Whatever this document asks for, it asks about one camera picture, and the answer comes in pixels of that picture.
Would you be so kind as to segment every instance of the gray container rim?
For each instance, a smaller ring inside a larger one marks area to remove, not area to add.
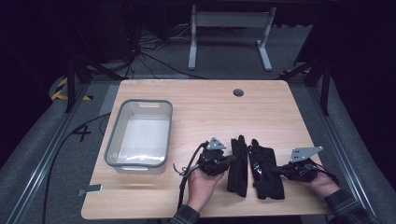
[[[115,129],[116,126],[113,126],[113,130],[111,131],[111,135],[109,137],[109,140],[108,140],[108,143],[107,143],[107,146],[106,146],[106,152],[105,152],[105,156],[104,156],[105,162],[107,163],[107,165],[112,166],[112,167],[121,167],[121,166],[140,166],[140,167],[148,167],[148,168],[161,167],[161,166],[163,166],[164,163],[166,163],[166,161],[168,159],[169,139],[170,139],[170,135],[171,135],[170,132],[171,132],[172,116],[173,116],[173,105],[172,105],[172,103],[170,103],[167,100],[129,99],[129,100],[126,100],[126,101],[122,102],[122,104],[120,105],[120,110],[119,110],[119,113],[117,114],[117,118],[116,118],[116,121],[115,121],[116,124],[119,121],[120,113],[121,113],[122,108],[126,104],[128,104],[130,102],[166,103],[166,104],[169,104],[171,106],[171,116],[170,116],[170,119],[169,119],[169,134],[168,134],[168,139],[167,139],[168,144],[166,146],[165,159],[161,163],[156,164],[156,165],[144,164],[144,163],[113,163],[113,162],[109,162],[107,160],[107,153],[109,151],[109,147],[110,147],[111,141],[113,139],[114,132],[116,130]]]

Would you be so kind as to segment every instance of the sleeve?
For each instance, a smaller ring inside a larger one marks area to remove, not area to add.
[[[189,206],[182,204],[169,224],[195,224],[200,214]]]
[[[334,220],[331,223],[379,223],[344,189],[329,195],[325,201],[334,214]]]

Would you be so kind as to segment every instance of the wooden table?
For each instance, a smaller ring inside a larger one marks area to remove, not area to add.
[[[244,92],[242,97],[233,90]],[[104,153],[120,105],[127,99],[162,99],[174,111],[166,170],[161,175],[120,174],[104,161]],[[245,136],[275,150],[278,165],[289,162],[294,147],[312,147],[297,104],[284,81],[259,80],[127,80],[122,81],[106,128],[91,185],[103,191],[87,194],[81,214],[87,219],[162,218],[177,210],[181,169],[194,150],[212,136],[226,144]],[[317,155],[312,157],[320,163]],[[325,202],[300,183],[282,176],[285,200],[259,200],[248,173],[247,197],[228,192],[227,173],[221,179],[202,217],[242,217],[328,214]],[[188,199],[186,188],[184,201]]]

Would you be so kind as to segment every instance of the white metal stand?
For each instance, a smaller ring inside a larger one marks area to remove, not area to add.
[[[262,40],[257,40],[257,47],[262,56],[265,71],[271,71],[272,66],[265,50],[265,43],[271,30],[276,8],[272,7],[269,12],[207,12],[197,11],[196,5],[192,6],[191,13],[191,47],[189,69],[195,69],[197,54],[197,26],[216,27],[258,27],[264,28]]]

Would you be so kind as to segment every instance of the yellow and black tape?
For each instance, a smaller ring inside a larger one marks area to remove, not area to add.
[[[68,100],[69,98],[67,97],[67,95],[62,95],[62,89],[64,88],[64,85],[66,85],[67,83],[67,77],[64,76],[62,78],[62,80],[59,82],[58,87],[56,88],[55,93],[52,94],[51,99],[52,100]],[[82,100],[93,100],[93,96],[92,95],[85,95]]]

